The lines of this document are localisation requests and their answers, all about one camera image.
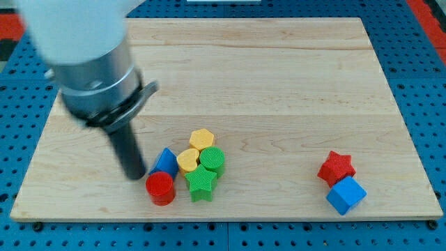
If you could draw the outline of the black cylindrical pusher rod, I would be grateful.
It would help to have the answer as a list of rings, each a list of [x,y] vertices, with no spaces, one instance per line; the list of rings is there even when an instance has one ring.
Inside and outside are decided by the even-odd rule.
[[[146,165],[131,124],[125,124],[107,136],[126,177],[130,180],[142,178],[146,173]]]

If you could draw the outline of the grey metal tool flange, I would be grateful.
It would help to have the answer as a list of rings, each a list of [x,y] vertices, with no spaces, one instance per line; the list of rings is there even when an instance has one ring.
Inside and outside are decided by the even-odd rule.
[[[88,117],[85,126],[102,128],[106,133],[117,131],[129,124],[158,89],[159,83],[156,80],[148,83],[145,87],[140,84],[137,90],[119,106]]]

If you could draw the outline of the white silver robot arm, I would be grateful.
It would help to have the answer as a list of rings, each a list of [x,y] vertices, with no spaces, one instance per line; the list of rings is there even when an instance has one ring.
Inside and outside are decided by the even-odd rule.
[[[144,84],[124,22],[140,1],[16,0],[68,112],[108,136],[128,179],[146,173],[131,120],[158,90]]]

